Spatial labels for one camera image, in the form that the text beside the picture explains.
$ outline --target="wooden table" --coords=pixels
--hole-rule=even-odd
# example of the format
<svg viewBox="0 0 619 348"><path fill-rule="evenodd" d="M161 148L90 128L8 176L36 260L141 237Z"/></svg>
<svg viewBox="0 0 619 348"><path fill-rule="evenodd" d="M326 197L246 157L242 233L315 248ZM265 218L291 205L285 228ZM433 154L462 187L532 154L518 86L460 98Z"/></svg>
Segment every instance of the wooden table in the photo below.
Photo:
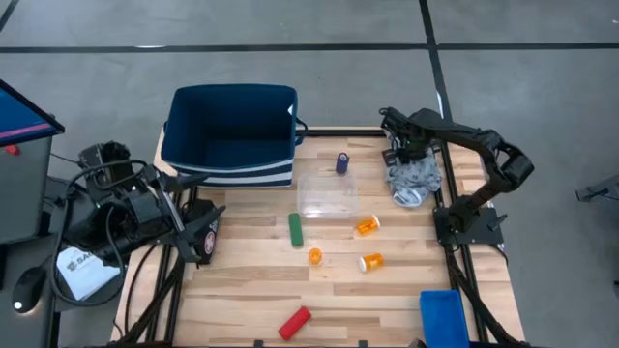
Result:
<svg viewBox="0 0 619 348"><path fill-rule="evenodd" d="M160 138L155 164L175 174L161 161L161 144ZM417 209L394 204L384 182L380 154L388 146L386 139L378 137L308 137L296 150L295 179L314 170L333 172L338 153L350 156L360 217L375 214L381 221L380 230L367 237L353 231L356 218L303 219L304 246L292 247L287 216L296 211L296 184L276 189L202 189L199 197L225 204L227 210L212 265L199 270L192 264L186 266L174 344L252 346L255 339L262 339L267 346L354 347L359 340L368 340L370 346L384 347L423 339L420 292L450 287L445 254L436 242L432 220L436 202L429 197ZM450 147L450 153L460 194L483 184L485 173L476 153L456 146ZM311 247L323 251L322 265L310 266ZM132 255L127 279L133 278L144 251ZM362 274L358 258L374 252L384 255L385 266ZM471 252L482 298L508 333L523 339L504 259L486 246L472 246ZM158 247L138 276L132 322L151 300L160 257ZM116 317L121 326L129 284L125 282ZM307 306L313 318L291 341L284 342L278 329L300 305ZM163 336L167 306L162 307L158 338ZM475 340L466 300L465 311L470 337Z"/></svg>

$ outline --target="white paper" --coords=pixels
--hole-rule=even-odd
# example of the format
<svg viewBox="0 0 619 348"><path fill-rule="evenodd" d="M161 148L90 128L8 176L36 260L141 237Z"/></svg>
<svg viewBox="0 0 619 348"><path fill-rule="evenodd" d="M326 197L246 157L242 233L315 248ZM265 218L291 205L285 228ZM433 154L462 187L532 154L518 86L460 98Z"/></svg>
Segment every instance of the white paper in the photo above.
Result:
<svg viewBox="0 0 619 348"><path fill-rule="evenodd" d="M104 266L97 256L76 247L63 250L56 267L77 300L88 298L120 274L118 268Z"/></svg>

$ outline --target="gray floor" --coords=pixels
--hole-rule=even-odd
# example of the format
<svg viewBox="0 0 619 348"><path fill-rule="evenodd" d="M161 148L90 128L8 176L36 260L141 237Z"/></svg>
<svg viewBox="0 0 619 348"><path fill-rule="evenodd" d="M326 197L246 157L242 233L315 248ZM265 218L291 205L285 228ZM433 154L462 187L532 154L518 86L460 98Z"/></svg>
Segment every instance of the gray floor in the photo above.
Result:
<svg viewBox="0 0 619 348"><path fill-rule="evenodd" d="M8 3L0 0L0 6ZM619 42L611 0L430 0L440 43ZM0 45L423 42L414 0L21 0ZM440 52L457 122L493 128L536 171L495 200L527 339L550 347L619 341L619 203L575 188L619 173L619 50ZM150 159L178 87L264 82L298 89L310 125L378 125L377 109L437 107L428 55L408 52L5 54L0 76L67 127L69 157L115 139ZM74 168L53 160L49 171ZM102 344L116 304L64 316L61 341Z"/></svg>

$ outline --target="red marker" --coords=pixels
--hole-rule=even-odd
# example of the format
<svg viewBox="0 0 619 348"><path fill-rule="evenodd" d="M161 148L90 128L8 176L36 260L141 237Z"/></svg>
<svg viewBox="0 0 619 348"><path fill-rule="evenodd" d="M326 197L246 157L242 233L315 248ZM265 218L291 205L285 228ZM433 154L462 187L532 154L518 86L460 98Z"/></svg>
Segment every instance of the red marker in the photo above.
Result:
<svg viewBox="0 0 619 348"><path fill-rule="evenodd" d="M294 313L294 315L290 317L290 319L288 319L288 321L280 328L281 338L284 340L289 340L290 337L298 332L310 318L310 311L302 306L301 309L297 310L297 312Z"/></svg>

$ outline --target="clear plastic container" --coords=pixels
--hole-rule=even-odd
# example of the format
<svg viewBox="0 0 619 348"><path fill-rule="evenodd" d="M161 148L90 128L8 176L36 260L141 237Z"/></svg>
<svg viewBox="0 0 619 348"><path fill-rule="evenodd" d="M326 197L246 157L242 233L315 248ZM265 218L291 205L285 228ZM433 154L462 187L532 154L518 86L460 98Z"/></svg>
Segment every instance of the clear plastic container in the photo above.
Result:
<svg viewBox="0 0 619 348"><path fill-rule="evenodd" d="M305 218L351 218L359 211L355 177L350 171L302 174L297 209Z"/></svg>

